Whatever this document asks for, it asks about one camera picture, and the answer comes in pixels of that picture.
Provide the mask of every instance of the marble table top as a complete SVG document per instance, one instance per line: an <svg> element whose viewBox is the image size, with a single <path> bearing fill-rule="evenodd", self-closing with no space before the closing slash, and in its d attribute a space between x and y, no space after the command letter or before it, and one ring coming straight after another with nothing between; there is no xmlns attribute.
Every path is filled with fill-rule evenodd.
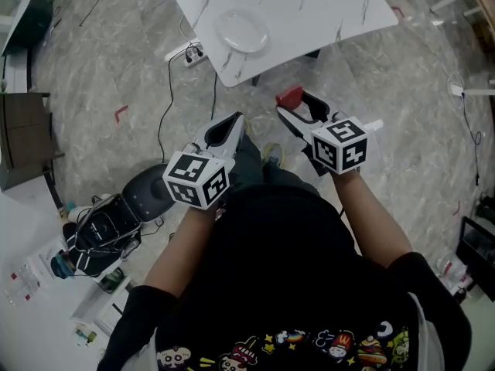
<svg viewBox="0 0 495 371"><path fill-rule="evenodd" d="M365 32L397 25L385 0L176 0L226 87L234 87L281 63ZM252 11L268 27L268 43L240 53L217 35L220 15Z"/></svg>

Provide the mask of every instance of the foot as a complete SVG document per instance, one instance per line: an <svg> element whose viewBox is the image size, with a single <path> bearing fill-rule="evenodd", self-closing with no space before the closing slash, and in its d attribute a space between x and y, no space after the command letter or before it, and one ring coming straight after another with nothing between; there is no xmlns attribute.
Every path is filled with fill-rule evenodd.
<svg viewBox="0 0 495 371"><path fill-rule="evenodd" d="M244 130L246 131L247 136L251 137L253 135L251 122L246 117L244 117Z"/></svg>
<svg viewBox="0 0 495 371"><path fill-rule="evenodd" d="M268 162L272 162L279 168L282 167L285 156L284 150L281 145L278 145L277 143L270 143L265 147L265 152L263 154L265 164Z"/></svg>

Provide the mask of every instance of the floor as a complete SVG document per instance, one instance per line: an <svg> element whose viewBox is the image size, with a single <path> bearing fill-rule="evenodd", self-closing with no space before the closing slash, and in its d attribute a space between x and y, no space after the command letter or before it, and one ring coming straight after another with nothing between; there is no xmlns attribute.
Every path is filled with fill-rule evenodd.
<svg viewBox="0 0 495 371"><path fill-rule="evenodd" d="M495 304L475 286L461 307L471 323L473 341L471 353L463 371L493 371L495 369Z"/></svg>
<svg viewBox="0 0 495 371"><path fill-rule="evenodd" d="M430 261L445 246L455 246L460 217L495 180L488 98L468 100L466 107L473 130L483 133L476 187L473 142L459 101L451 99L446 86L458 71L466 85L486 87L490 65L461 15L466 3L434 15L428 7L437 1L387 0L400 9L398 26L328 46L317 60L301 57L278 66L264 73L257 87L226 88L219 82L215 110L216 116L242 111L258 146L281 143L287 168L315 185L337 209L331 178L316 175L300 152L302 143L277 119L275 95L299 83L333 110L365 124L383 120L382 129L370 136L362 175L413 247ZM80 26L95 2L62 1L62 22L40 43L32 73L35 88L52 93L54 128L67 154L56 162L57 189L65 202L82 205L93 194L119 192L161 158L156 132L170 102L163 58L184 42L175 0L101 0ZM186 21L184 30L192 36ZM175 102L161 133L167 157L209 120L213 80L207 61L190 70L178 60L172 65ZM129 109L117 123L114 113L125 105ZM167 212L165 227L146 237L126 263L137 282L184 211L174 206Z"/></svg>

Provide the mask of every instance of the white plate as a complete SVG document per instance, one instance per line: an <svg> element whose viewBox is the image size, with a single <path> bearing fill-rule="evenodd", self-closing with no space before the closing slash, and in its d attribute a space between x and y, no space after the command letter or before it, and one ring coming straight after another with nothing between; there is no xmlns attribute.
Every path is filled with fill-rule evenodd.
<svg viewBox="0 0 495 371"><path fill-rule="evenodd" d="M247 9L231 9L217 20L218 36L242 53L255 53L265 46L268 28L259 16Z"/></svg>

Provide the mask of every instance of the black sleeve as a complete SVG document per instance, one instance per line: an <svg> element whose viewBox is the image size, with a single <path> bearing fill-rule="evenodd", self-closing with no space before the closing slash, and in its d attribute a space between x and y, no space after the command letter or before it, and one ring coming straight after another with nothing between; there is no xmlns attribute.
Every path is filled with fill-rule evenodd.
<svg viewBox="0 0 495 371"><path fill-rule="evenodd" d="M133 288L97 371L118 371L149 342L177 299L158 288Z"/></svg>
<svg viewBox="0 0 495 371"><path fill-rule="evenodd" d="M435 325L445 369L463 369L471 350L471 324L425 258L419 253L408 253L394 261L388 270L418 297L426 319Z"/></svg>

